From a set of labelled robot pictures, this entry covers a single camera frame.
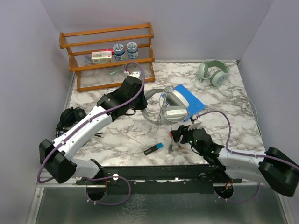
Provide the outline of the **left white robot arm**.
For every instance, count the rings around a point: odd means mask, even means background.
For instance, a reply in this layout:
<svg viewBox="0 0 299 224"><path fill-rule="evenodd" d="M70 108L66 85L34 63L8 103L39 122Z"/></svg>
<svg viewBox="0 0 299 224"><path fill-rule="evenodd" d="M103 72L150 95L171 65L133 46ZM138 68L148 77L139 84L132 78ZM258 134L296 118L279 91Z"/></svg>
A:
<svg viewBox="0 0 299 224"><path fill-rule="evenodd" d="M42 168L58 183L72 177L86 177L93 184L100 183L103 172L99 163L75 159L74 155L99 130L125 115L127 110L146 108L144 83L144 79L128 76L118 89L103 95L73 128L53 141L44 139L39 145Z"/></svg>

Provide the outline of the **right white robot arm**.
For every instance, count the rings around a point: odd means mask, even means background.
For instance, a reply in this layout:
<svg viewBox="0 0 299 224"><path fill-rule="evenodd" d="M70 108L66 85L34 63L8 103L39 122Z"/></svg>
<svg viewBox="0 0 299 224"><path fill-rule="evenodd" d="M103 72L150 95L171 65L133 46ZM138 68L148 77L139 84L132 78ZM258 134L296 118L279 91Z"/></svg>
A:
<svg viewBox="0 0 299 224"><path fill-rule="evenodd" d="M210 165L221 166L215 170L215 179L244 179L264 183L275 192L292 197L299 183L299 166L279 149L270 147L265 152L229 150L213 142L203 128L181 125L172 130L174 142L189 144L191 149Z"/></svg>

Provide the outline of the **grey white headphones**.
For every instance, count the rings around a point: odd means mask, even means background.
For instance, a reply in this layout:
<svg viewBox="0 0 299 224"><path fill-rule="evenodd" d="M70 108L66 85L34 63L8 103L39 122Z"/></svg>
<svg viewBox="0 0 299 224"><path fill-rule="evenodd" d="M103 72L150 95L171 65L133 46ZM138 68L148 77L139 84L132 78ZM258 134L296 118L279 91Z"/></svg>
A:
<svg viewBox="0 0 299 224"><path fill-rule="evenodd" d="M163 97L162 103L159 102L158 117L152 120L146 109L141 110L143 117L156 126L173 125L184 121L189 112L187 108L189 103L186 98L171 86L164 89L152 89L145 93L145 99L148 100L155 94L160 93L159 100Z"/></svg>

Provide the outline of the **black blue headphones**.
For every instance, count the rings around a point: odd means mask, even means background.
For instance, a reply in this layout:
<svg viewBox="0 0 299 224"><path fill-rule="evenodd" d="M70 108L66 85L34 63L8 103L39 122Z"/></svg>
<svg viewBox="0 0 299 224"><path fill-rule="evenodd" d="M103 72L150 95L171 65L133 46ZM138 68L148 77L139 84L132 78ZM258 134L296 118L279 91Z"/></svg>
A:
<svg viewBox="0 0 299 224"><path fill-rule="evenodd" d="M86 116L84 109L80 107L68 108L64 110L60 116L60 121L56 126L56 137L60 137L62 133L67 132L66 127L71 127L74 124L80 122Z"/></svg>

